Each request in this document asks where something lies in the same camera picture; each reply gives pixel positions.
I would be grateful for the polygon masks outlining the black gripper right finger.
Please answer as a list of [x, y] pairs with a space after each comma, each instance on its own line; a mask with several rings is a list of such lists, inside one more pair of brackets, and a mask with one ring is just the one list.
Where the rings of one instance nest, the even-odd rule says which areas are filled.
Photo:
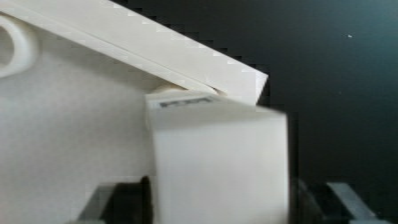
[[376, 224], [373, 213], [350, 185], [344, 182], [291, 186], [289, 224]]

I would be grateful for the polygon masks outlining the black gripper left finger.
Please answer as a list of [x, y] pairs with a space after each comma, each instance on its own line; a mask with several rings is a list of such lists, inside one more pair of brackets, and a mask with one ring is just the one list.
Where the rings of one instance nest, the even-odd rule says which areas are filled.
[[69, 224], [154, 224], [151, 180], [101, 184]]

